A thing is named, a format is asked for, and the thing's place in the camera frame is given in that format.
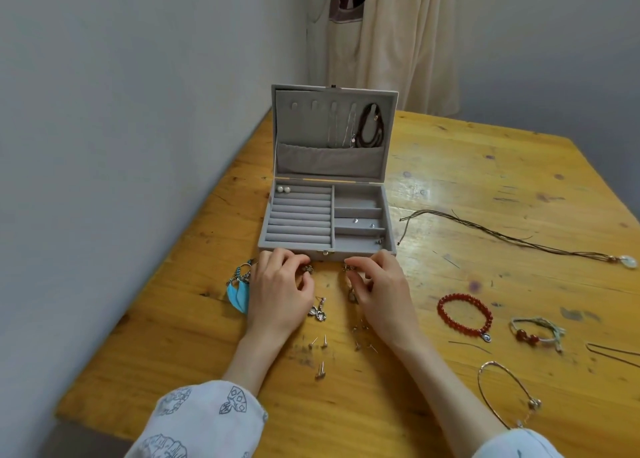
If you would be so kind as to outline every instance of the dangle earring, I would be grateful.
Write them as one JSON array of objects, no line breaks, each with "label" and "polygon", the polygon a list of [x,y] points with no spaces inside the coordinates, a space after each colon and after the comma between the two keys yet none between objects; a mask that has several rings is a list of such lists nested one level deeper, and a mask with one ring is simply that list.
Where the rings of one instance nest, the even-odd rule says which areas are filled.
[{"label": "dangle earring", "polygon": [[[241,274],[242,267],[248,266],[249,271],[244,274]],[[227,282],[227,297],[229,299],[229,303],[233,305],[233,307],[245,313],[249,310],[249,277],[251,276],[251,260],[248,260],[246,263],[242,263],[240,266],[236,268],[234,272],[234,276],[229,279]]]}]

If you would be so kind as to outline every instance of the jewelry box pocket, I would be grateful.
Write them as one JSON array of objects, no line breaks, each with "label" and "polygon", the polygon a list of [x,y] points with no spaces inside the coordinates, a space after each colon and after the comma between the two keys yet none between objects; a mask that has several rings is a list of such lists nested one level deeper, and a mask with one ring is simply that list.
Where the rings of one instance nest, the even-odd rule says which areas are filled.
[{"label": "jewelry box pocket", "polygon": [[339,177],[377,178],[383,166],[385,147],[311,148],[278,143],[278,172]]}]

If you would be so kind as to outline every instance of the hand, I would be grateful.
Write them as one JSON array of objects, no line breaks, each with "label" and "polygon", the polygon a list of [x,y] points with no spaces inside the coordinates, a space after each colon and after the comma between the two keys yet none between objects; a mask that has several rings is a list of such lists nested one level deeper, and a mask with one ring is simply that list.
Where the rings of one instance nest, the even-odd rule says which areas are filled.
[{"label": "hand", "polygon": [[251,268],[247,335],[283,345],[300,326],[314,304],[314,280],[305,272],[298,290],[296,271],[309,262],[309,256],[281,247],[260,253]]},{"label": "hand", "polygon": [[393,351],[408,349],[423,338],[409,283],[390,252],[383,249],[371,258],[354,256],[344,263],[371,278],[365,283],[356,271],[347,272],[367,322]]}]

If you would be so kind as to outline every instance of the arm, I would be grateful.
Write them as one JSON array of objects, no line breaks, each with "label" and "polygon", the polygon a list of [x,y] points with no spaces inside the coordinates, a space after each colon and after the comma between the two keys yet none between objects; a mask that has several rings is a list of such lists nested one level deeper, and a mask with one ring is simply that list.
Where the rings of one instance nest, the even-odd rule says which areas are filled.
[{"label": "arm", "polygon": [[308,256],[263,251],[251,270],[246,333],[221,381],[176,389],[158,401],[125,458],[210,458],[253,454],[267,413],[255,396],[289,335],[314,303],[314,281],[296,270]]},{"label": "arm", "polygon": [[[491,445],[492,438],[503,436],[506,430],[501,422],[458,379],[420,331],[409,284],[396,258],[387,251],[380,251],[371,258],[348,258],[345,263],[357,267],[370,278],[365,283],[357,272],[347,274],[367,321],[411,374],[444,431],[454,456],[469,458],[484,444]],[[504,444],[500,446],[500,451],[506,451]],[[535,443],[521,446],[521,449],[531,449],[531,446]],[[483,447],[476,456],[491,456],[482,454],[484,452]]]}]

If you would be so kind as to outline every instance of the jewelry box lid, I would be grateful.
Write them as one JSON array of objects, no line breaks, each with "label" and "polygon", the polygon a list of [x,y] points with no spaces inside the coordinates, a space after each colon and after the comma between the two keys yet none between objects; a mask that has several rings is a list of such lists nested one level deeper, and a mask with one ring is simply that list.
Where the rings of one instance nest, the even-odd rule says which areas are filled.
[{"label": "jewelry box lid", "polygon": [[384,182],[397,98],[396,91],[273,84],[274,176]]}]

